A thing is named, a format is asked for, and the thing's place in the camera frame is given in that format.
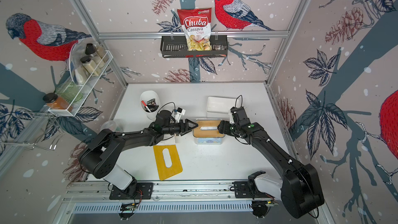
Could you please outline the clear plastic tissue box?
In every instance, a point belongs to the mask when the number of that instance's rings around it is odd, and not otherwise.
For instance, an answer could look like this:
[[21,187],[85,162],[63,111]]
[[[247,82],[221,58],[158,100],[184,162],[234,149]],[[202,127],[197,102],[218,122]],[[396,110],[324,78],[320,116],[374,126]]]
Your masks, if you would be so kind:
[[195,143],[198,145],[220,145],[225,137],[225,134],[221,134],[218,130],[218,125],[221,123],[221,119],[196,119],[195,122],[198,124],[193,130],[193,137]]

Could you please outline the blue tissue paper pack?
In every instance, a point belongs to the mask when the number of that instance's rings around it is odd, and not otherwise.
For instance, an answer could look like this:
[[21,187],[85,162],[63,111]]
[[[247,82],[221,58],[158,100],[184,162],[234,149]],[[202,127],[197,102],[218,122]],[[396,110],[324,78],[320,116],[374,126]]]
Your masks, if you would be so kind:
[[196,143],[198,145],[220,145],[223,138],[197,138]]

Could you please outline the bamboo tissue box lid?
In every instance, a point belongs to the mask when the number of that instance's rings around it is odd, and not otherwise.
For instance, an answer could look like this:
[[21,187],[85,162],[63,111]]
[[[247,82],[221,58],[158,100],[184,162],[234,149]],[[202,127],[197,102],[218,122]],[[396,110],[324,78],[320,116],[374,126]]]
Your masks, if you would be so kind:
[[195,138],[223,138],[225,136],[218,130],[221,120],[199,119],[196,123],[198,127],[193,130]]

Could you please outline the white plastic tissue box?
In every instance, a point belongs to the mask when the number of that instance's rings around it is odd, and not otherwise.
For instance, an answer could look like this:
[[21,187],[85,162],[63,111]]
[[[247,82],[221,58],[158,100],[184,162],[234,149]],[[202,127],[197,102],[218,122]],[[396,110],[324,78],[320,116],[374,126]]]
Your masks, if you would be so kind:
[[240,97],[226,98],[226,97],[213,97],[207,99],[206,113],[207,114],[229,114],[232,107],[241,106]]

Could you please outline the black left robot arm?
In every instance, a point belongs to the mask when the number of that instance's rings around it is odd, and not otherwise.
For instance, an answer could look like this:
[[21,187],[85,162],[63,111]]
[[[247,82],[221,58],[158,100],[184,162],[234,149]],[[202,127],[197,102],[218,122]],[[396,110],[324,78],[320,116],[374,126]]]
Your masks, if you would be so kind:
[[120,154],[128,149],[155,146],[166,135],[183,136],[199,125],[189,119],[176,120],[172,113],[162,110],[149,127],[135,132],[102,130],[79,156],[82,168],[97,179],[103,179],[127,193],[136,191],[136,179],[117,165]]

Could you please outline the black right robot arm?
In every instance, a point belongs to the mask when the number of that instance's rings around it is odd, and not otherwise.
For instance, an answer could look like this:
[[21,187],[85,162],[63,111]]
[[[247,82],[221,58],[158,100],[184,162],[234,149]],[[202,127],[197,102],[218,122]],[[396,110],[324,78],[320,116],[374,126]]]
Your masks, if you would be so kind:
[[285,152],[261,125],[250,122],[243,107],[232,107],[230,113],[234,122],[221,121],[219,133],[245,140],[270,162],[282,179],[282,203],[292,217],[300,218],[325,203],[318,172],[312,165],[304,165]]

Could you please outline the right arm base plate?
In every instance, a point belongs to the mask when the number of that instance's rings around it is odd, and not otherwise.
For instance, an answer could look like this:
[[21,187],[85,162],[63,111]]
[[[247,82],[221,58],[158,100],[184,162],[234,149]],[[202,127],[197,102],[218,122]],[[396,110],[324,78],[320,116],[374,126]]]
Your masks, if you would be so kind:
[[269,198],[274,200],[274,198],[269,194],[260,192],[254,182],[250,180],[234,181],[232,189],[235,194],[235,198],[238,199]]

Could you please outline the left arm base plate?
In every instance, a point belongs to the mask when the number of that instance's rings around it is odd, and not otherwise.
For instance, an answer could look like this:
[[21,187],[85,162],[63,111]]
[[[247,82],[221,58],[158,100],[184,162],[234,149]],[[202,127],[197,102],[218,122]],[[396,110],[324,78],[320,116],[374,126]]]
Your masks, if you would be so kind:
[[110,190],[110,200],[150,200],[153,191],[153,183],[133,183],[125,190],[113,186]]

